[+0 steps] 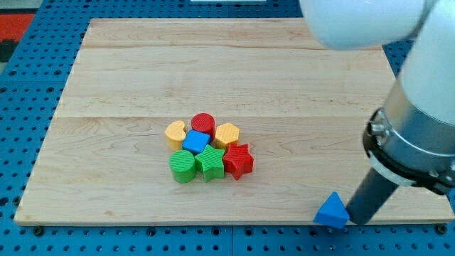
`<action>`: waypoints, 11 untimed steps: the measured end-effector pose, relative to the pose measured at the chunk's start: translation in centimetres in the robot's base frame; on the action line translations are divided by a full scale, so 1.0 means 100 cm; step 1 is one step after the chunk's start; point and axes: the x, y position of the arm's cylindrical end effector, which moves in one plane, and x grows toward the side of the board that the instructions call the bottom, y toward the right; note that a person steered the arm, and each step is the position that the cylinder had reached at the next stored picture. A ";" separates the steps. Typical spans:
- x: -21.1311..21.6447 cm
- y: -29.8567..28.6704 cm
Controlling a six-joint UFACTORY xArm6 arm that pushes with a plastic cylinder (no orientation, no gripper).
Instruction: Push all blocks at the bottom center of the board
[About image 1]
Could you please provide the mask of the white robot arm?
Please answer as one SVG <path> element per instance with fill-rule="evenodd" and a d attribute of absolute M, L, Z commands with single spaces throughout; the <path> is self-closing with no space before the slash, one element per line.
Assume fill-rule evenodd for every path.
<path fill-rule="evenodd" d="M 454 187 L 454 2 L 306 0 L 301 11 L 327 48 L 413 40 L 363 144 L 371 166 L 389 181 L 448 193 Z"/>

